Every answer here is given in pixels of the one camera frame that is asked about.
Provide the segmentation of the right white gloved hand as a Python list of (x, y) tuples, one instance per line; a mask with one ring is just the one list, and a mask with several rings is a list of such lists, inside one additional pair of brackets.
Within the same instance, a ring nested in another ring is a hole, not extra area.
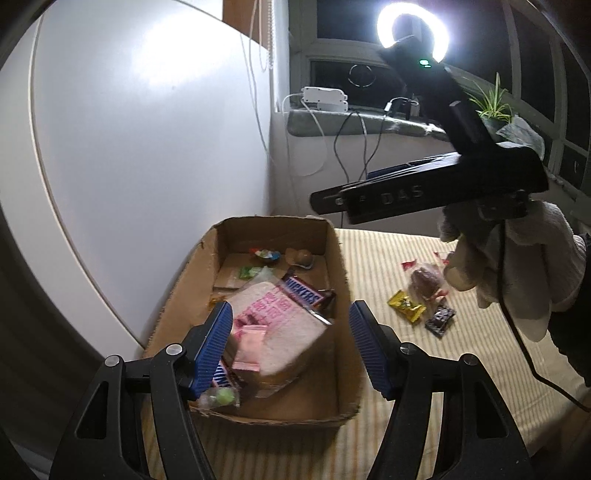
[(449, 205), (439, 231), (442, 241), (457, 242), (444, 268), (447, 282), (475, 289), (482, 309), (504, 303), (529, 340), (542, 340), (551, 315), (574, 304), (587, 247), (557, 205), (531, 200), (524, 217), (505, 221), (483, 219), (474, 202)]

